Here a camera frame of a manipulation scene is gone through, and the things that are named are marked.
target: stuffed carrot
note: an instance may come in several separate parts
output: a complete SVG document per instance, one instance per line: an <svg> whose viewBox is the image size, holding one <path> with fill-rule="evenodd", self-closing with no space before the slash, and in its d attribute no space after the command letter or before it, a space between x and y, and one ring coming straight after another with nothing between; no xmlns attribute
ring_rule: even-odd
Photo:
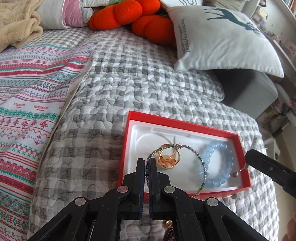
<svg viewBox="0 0 296 241"><path fill-rule="evenodd" d="M154 14L160 8L159 0L120 0L92 15L89 27L110 30L130 24L140 16Z"/></svg>
<svg viewBox="0 0 296 241"><path fill-rule="evenodd" d="M174 25L171 19L160 15L138 18L132 24L133 32L159 45L175 46Z"/></svg>

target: pink pillowcase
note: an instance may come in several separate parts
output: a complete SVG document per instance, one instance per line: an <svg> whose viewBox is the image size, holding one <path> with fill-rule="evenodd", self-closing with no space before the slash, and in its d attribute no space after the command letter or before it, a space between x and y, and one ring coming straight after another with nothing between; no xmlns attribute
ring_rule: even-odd
<svg viewBox="0 0 296 241"><path fill-rule="evenodd" d="M85 27L87 23L82 22L82 14L79 0L64 0L63 21L66 26Z"/></svg>

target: quilted bedspread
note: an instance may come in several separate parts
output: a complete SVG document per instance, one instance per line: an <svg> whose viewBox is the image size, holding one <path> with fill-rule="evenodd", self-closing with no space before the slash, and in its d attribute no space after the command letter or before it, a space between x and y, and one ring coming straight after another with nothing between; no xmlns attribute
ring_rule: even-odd
<svg viewBox="0 0 296 241"><path fill-rule="evenodd" d="M75 46L98 41L82 80L41 164L29 217L30 237L78 196L93 199L117 185L129 110L237 133L247 151L260 135L254 119L220 103L221 85L210 71L176 72L176 51L156 46L124 28L47 31L35 41ZM256 149L265 153L260 139ZM272 180L249 168L252 188L222 201L269 240L278 237ZM144 213L148 214L147 204ZM144 215L123 221L121 240L162 240L161 221Z"/></svg>

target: striped fair isle blanket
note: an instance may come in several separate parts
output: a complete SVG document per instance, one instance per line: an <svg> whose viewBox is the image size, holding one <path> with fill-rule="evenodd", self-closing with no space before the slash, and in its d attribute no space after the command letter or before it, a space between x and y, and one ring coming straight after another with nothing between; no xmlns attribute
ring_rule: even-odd
<svg viewBox="0 0 296 241"><path fill-rule="evenodd" d="M0 240L27 239L36 174L94 44L41 44L0 54Z"/></svg>

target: jewelry box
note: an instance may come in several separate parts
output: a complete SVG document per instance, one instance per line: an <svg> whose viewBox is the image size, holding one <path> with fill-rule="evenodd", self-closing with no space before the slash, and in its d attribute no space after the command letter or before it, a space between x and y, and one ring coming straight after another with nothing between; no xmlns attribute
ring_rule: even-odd
<svg viewBox="0 0 296 241"><path fill-rule="evenodd" d="M249 172L247 169L242 169L245 165L244 151L237 134L135 111L129 112L126 122L118 185L122 184L126 174L136 170L138 158L147 160L152 152L160 150L165 144L177 147L180 144L186 148L178 150L180 161L177 165L172 169L158 166L158 171L169 176L172 186L186 191L190 196L203 186L202 192L196 197L198 199L210 196L225 197L251 187ZM176 153L173 148L170 149L165 149L162 155L170 156ZM199 160L194 151L204 161ZM152 157L158 160L159 152ZM204 169L201 167L203 162L206 163L209 180L206 185L203 184ZM226 179L225 172L228 171L230 176ZM146 185L145 197L148 197Z"/></svg>

